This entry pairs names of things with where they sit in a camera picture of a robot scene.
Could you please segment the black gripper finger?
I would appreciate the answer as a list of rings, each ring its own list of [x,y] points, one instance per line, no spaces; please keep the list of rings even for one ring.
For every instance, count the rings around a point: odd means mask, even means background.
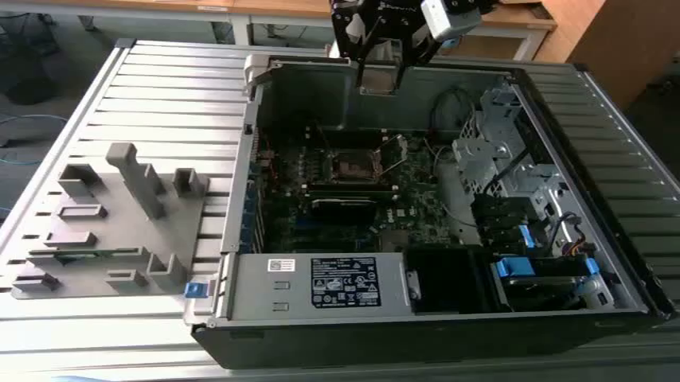
[[[398,90],[402,84],[402,78],[409,67],[418,62],[418,52],[414,48],[413,35],[406,35],[399,40],[401,56],[397,60],[397,77],[394,80],[394,90]]]
[[[357,87],[359,87],[362,85],[365,68],[366,68],[366,58],[367,58],[367,55],[369,55],[374,45],[377,44],[378,37],[381,36],[381,31],[382,31],[382,17],[378,17],[375,22],[373,23],[370,32],[366,35],[366,38],[363,39],[363,41],[361,43],[361,47],[358,49],[358,53],[355,56],[355,62],[358,64],[357,77],[355,77],[355,86]]]

